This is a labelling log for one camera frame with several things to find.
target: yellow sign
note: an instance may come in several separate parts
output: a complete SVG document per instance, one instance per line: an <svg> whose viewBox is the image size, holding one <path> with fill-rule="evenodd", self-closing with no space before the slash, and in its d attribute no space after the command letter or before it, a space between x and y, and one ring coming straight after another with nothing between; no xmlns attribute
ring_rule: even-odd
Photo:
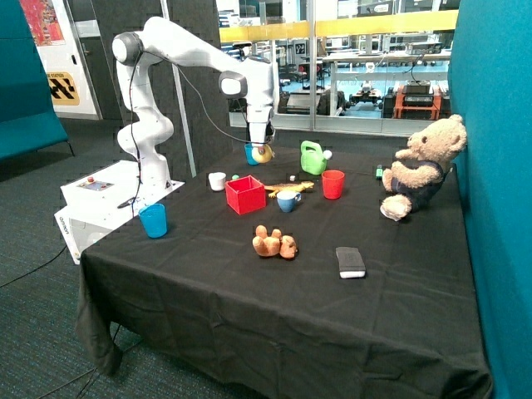
<svg viewBox="0 0 532 399"><path fill-rule="evenodd" d="M455 29L457 19L458 10L450 10L316 21L316 36L451 31ZM222 43L285 40L308 37L309 35L310 25L307 21L251 27L223 27L219 30Z"/></svg>
<svg viewBox="0 0 532 399"><path fill-rule="evenodd" d="M70 73L51 72L47 76L54 106L79 106L80 97Z"/></svg>

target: red box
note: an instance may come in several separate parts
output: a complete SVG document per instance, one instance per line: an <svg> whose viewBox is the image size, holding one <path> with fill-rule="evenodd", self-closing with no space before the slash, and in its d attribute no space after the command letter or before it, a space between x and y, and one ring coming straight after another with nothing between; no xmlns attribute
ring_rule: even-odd
<svg viewBox="0 0 532 399"><path fill-rule="evenodd" d="M247 214L266 206L264 185L251 175L226 182L225 195L237 214Z"/></svg>

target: teal partition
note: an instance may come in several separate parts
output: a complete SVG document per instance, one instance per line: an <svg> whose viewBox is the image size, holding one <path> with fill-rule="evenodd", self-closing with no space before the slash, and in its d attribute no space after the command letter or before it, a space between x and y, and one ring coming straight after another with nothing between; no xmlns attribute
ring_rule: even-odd
<svg viewBox="0 0 532 399"><path fill-rule="evenodd" d="M532 397L532 2L463 0L451 108L465 119L461 196L495 397Z"/></svg>
<svg viewBox="0 0 532 399"><path fill-rule="evenodd" d="M0 1L0 159L67 141L18 0Z"/></svg>

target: black tablecloth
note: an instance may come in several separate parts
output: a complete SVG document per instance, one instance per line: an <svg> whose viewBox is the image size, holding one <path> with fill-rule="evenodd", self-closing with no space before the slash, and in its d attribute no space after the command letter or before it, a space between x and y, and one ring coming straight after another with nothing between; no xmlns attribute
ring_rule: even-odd
<svg viewBox="0 0 532 399"><path fill-rule="evenodd" d="M266 185L299 174L299 152L266 165L232 154L210 171ZM396 223L381 216L382 160L335 153L343 196L319 180L290 214L275 200L237 215L200 175L162 201L168 234L148 239L138 219L81 257L76 330L111 373L120 350L110 321L221 382L267 397L488 397L492 380L457 191L450 173L430 207ZM261 259L258 224L298 243L292 261ZM359 249L367 276L340 279L335 248Z"/></svg>

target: poster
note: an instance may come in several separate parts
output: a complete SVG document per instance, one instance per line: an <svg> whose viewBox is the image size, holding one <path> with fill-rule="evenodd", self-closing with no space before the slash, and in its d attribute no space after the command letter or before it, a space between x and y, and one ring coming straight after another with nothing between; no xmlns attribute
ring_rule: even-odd
<svg viewBox="0 0 532 399"><path fill-rule="evenodd" d="M20 4L36 46L65 44L52 0L20 0Z"/></svg>

